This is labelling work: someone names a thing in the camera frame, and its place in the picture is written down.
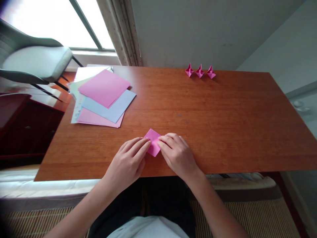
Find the paper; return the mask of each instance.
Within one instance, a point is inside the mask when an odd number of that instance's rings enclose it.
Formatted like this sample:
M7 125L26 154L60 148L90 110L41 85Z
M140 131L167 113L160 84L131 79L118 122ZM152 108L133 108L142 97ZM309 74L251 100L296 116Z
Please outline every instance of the paper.
M128 81L105 69L80 86L78 90L109 109L129 86Z
M70 91L71 91L72 95L74 95L75 100L76 100L71 123L77 123L78 116L82 110L82 103L86 99L85 95L78 92L78 87L80 87L85 82L87 82L89 79L94 77L97 73L99 73L105 69L112 72L110 66L78 68L74 82L69 84Z
M82 107L108 119L109 121L112 121L113 123L117 123L117 121L128 108L135 96L135 93L131 92L130 90L125 90L125 92L118 98L118 100L115 101L115 103L109 109L105 108L103 105L97 103L91 98L86 98L86 100L82 104Z
M212 66L210 66L209 70L207 71L207 74L211 79L216 76L215 72L212 70Z
M69 93L72 94L75 97L75 100L77 100L77 98L79 98L80 92L78 91L78 88L80 86L82 86L84 83L88 82L92 78L93 77L90 77L90 78L83 79L83 80L78 81L78 82L72 82L72 83L68 84L68 87L70 89Z
M86 100L86 98L87 97L85 95L79 93L78 98L76 99L76 102L75 102L74 112L73 112L72 120L70 123L72 124L77 123L77 119L82 110L82 104Z
M156 157L159 151L161 150L161 148L158 146L158 141L160 136L161 135L159 133L150 129L144 137L144 138L149 138L151 140L151 145L147 152L154 157Z
M194 72L190 63L188 68L185 70L185 72L187 73L188 77L190 77L192 73Z
M204 75L204 71L202 71L202 69L201 69L201 64L200 64L199 69L196 71L196 74L198 75L199 78L201 78Z
M96 113L89 111L86 108L83 108L80 112L80 115L77 119L77 123L84 123L84 124L93 124L93 125L100 125L100 126L109 126L109 127L116 127L119 128L123 119L124 113L119 118L117 123L113 123L102 116L99 116Z

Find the gray chair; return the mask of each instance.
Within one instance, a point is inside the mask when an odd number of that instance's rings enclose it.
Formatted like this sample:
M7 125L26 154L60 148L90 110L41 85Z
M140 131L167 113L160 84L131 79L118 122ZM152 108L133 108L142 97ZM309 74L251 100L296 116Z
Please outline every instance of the gray chair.
M83 67L72 51L58 41L26 35L0 19L1 77L31 84L57 98L38 84L55 83L68 91L58 80L60 77L67 80L62 74L71 59Z

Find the white shirt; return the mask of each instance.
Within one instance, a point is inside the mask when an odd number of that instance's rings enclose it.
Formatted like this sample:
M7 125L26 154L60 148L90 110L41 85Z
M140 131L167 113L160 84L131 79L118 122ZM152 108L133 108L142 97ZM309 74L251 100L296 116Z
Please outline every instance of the white shirt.
M165 217L135 217L113 231L108 238L121 237L177 237L188 238L188 235Z

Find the pink origami paper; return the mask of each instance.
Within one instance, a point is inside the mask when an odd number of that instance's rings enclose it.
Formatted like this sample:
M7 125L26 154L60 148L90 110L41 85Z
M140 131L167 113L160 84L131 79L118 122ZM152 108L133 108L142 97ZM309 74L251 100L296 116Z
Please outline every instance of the pink origami paper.
M92 111L89 111L86 108L82 108L78 120L78 123L83 123L83 124L92 124L92 125L99 125L99 126L109 126L109 127L115 127L119 128L123 119L124 113L122 116L119 118L117 123L113 123L109 121L108 119L99 116L96 113L93 113Z
M199 78L201 78L204 75L204 71L202 71L202 69L201 69L201 64L200 64L199 69L196 71L196 74L198 75Z
M207 74L211 79L216 76L215 72L212 70L212 66L210 66L209 70L207 71Z
M185 72L187 73L188 77L190 77L192 73L194 72L190 63L188 68L185 70Z
M144 137L144 138L149 138L151 140L151 145L147 152L154 157L156 157L159 151L161 150L161 148L158 146L158 141L160 136L161 135L159 133L150 129Z
M129 86L128 81L105 69L80 86L78 91L109 109Z

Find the hand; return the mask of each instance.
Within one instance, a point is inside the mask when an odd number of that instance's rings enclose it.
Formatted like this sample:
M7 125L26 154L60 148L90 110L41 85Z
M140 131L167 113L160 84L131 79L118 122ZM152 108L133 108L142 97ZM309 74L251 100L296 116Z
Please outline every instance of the hand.
M102 178L115 196L140 177L145 166L145 153L150 145L148 138L138 137L121 146Z
M158 138L158 146L168 166L187 184L201 172L186 141L175 133Z

